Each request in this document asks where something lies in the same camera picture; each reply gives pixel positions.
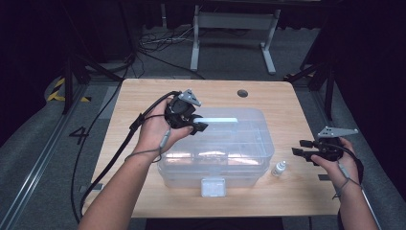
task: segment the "forearm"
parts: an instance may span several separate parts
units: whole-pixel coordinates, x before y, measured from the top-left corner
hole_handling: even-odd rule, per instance
[[[370,207],[358,185],[349,182],[343,189],[340,201],[341,219],[346,230],[377,229]]]
[[[150,163],[144,155],[128,158],[92,202],[79,229],[126,229]]]

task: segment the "clear plastic bottle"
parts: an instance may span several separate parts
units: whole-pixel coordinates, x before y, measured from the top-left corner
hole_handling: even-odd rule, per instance
[[[285,169],[286,169],[286,161],[278,162],[278,164],[272,170],[272,174],[275,176],[280,176]]]

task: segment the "wooden table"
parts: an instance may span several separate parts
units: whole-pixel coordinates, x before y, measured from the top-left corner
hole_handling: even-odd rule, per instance
[[[313,140],[305,115],[288,82],[241,80],[125,80],[101,149],[92,181],[110,161],[129,131],[129,126],[158,98],[170,91],[192,89],[202,107],[254,107],[262,110],[275,146],[271,168],[287,162],[281,177],[270,171],[252,188],[227,189],[225,197],[201,197],[200,189],[170,189],[164,185],[156,165],[149,169],[134,218],[195,217],[281,217],[336,215],[339,201],[330,181],[320,167],[294,156],[299,140]],[[248,97],[237,95],[239,89]],[[104,177],[105,184],[124,162],[138,140],[138,131],[115,166]],[[83,212],[98,192],[87,197]]]

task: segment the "yellow and black striped tape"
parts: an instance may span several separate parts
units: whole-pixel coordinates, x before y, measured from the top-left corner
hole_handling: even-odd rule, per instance
[[[57,94],[57,92],[59,91],[60,87],[62,86],[62,84],[65,83],[65,78],[60,77],[60,79],[57,81],[54,89],[52,90],[50,96],[48,96],[48,100],[47,101],[61,101],[64,102],[65,101],[65,97],[59,96]],[[89,103],[92,101],[92,97],[83,97],[80,99],[81,102],[83,103]]]

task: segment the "clear plastic box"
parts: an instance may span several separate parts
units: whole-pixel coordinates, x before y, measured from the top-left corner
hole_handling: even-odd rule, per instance
[[[172,188],[199,188],[224,179],[250,187],[269,169],[274,146],[262,112],[255,108],[199,107],[209,126],[178,141],[163,154],[158,171]]]

